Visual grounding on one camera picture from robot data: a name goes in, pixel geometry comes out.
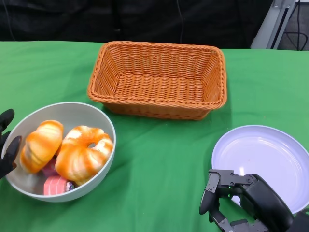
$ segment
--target basket rim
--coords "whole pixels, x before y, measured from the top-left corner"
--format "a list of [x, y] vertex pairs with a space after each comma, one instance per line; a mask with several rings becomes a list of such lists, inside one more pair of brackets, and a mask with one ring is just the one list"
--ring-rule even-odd
[[[117, 46], [119, 44], [127, 44], [134, 46], [164, 46], [164, 47], [175, 47], [179, 49], [180, 46], [184, 48], [191, 48], [195, 50], [207, 49], [219, 55], [220, 69], [221, 69], [221, 85], [220, 85], [220, 96], [217, 101], [201, 102], [201, 101], [184, 101], [174, 99], [159, 99], [159, 98], [139, 98], [139, 97], [115, 97], [109, 95], [100, 95], [95, 92], [95, 82], [100, 71], [100, 64], [102, 63], [103, 56], [106, 50], [110, 47]], [[127, 105], [153, 105], [153, 106], [165, 106], [165, 107], [176, 107], [182, 109], [201, 109], [211, 110], [222, 107], [227, 100], [227, 89], [226, 89], [226, 68], [225, 68], [225, 57], [223, 52], [214, 46], [207, 45], [189, 45], [189, 44], [172, 44], [172, 43], [150, 43], [150, 42], [131, 42], [131, 41], [113, 41], [104, 44], [98, 54], [97, 61], [91, 74], [89, 85], [87, 88], [87, 94], [89, 98], [95, 102], [107, 103], [107, 104], [127, 104]]]

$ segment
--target cable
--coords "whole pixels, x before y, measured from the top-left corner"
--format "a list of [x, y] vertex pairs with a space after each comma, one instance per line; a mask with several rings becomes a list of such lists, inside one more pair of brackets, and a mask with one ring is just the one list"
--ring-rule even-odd
[[180, 10], [180, 6], [179, 6], [179, 0], [176, 0], [177, 2], [177, 8], [178, 8], [178, 12], [179, 12], [179, 17], [182, 21], [182, 31], [180, 32], [180, 44], [183, 43], [183, 28], [184, 28], [184, 22], [183, 22], [183, 15], [182, 15], [182, 12]]
[[[290, 38], [289, 34], [297, 34], [298, 35], [298, 32], [287, 32], [287, 31], [285, 31], [284, 34], [286, 34], [286, 36], [288, 37], [289, 41], [292, 43], [293, 47], [295, 49], [297, 49], [297, 46], [293, 43], [293, 41]], [[302, 48], [300, 50], [298, 50], [298, 51], [303, 51], [305, 46], [306, 46], [306, 44], [307, 44], [308, 36], [305, 33], [301, 33], [301, 32], [299, 33], [299, 35], [303, 35], [305, 37], [305, 39], [306, 39], [304, 45], [302, 46]]]
[[284, 34], [286, 34], [286, 36], [288, 37], [289, 41], [291, 42], [291, 44], [293, 45], [293, 47], [297, 50], [296, 45], [293, 43], [292, 39], [290, 38], [289, 34], [285, 31]]
[[112, 0], [112, 17], [113, 17], [113, 29], [115, 33], [116, 40], [123, 40], [123, 29], [121, 24], [121, 18], [119, 15], [119, 4], [117, 0]]
[[292, 11], [292, 13], [291, 13], [291, 15], [290, 15], [289, 19], [291, 19], [291, 18], [292, 18], [293, 14], [294, 14], [294, 11], [296, 10], [296, 8], [297, 8], [298, 4], [299, 4], [299, 1], [295, 4], [295, 7], [294, 7], [294, 9], [293, 9], [293, 11]]
[[2, 2], [3, 2], [4, 10], [5, 10], [5, 13], [6, 13], [6, 18], [7, 18], [7, 20], [8, 20], [8, 26], [9, 26], [9, 31], [10, 31], [11, 38], [12, 38], [14, 41], [16, 41], [16, 40], [15, 40], [15, 37], [14, 37], [14, 35], [13, 35], [13, 32], [12, 32], [11, 22], [10, 22], [10, 17], [9, 17], [8, 9], [6, 8], [5, 1], [2, 0]]
[[299, 14], [300, 14], [300, 0], [298, 0], [298, 9], [297, 9], [297, 28], [298, 28], [297, 50], [298, 51], [299, 51], [299, 37], [300, 37]]

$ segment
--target black curtain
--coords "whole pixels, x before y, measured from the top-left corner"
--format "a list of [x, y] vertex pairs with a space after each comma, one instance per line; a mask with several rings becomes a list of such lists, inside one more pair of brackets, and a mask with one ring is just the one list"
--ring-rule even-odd
[[[4, 0], [17, 41], [113, 40], [249, 48], [272, 0]], [[0, 0], [0, 40], [10, 41]]]

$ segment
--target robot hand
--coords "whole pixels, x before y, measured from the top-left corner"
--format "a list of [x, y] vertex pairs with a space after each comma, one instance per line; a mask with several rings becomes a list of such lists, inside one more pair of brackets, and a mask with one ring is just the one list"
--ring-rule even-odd
[[[228, 223], [219, 211], [219, 198], [240, 197], [241, 207], [255, 219]], [[303, 210], [294, 218], [278, 194], [259, 175], [239, 176], [230, 170], [209, 170], [209, 179], [201, 200], [199, 213], [209, 213], [210, 223], [224, 232], [307, 232], [309, 215]]]
[[16, 168], [14, 160], [20, 147], [22, 139], [21, 136], [17, 136], [12, 140], [3, 158], [1, 159], [4, 143], [10, 134], [10, 131], [6, 132], [4, 135], [2, 135], [2, 132], [8, 127], [13, 118], [14, 118], [13, 109], [7, 110], [0, 115], [0, 179]]

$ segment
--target pink food item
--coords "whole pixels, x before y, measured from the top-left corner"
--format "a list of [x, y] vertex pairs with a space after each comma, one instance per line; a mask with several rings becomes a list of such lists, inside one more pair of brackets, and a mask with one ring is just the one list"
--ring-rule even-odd
[[66, 192], [67, 180], [59, 175], [50, 176], [44, 184], [44, 195], [56, 195]]
[[56, 159], [51, 159], [48, 164], [42, 169], [46, 177], [58, 175], [55, 169]]

